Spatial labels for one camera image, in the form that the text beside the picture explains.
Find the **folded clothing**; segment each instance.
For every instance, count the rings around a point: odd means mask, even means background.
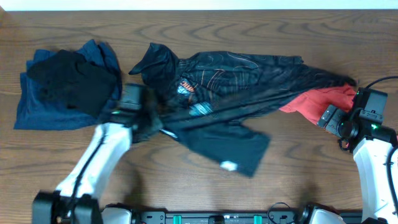
[[[121,96],[121,72],[105,44],[80,50],[36,50],[21,73],[21,100],[14,129],[72,130],[93,125]]]
[[[355,85],[350,77],[304,65],[298,56],[219,51],[179,59],[153,43],[129,72],[138,73],[157,93],[164,133],[247,176],[254,175],[269,138],[244,127],[244,119],[273,112],[312,89]]]
[[[309,90],[279,109],[286,113],[297,111],[311,123],[317,124],[329,105],[334,105],[345,112],[349,112],[353,107],[355,94],[353,87],[348,84]]]

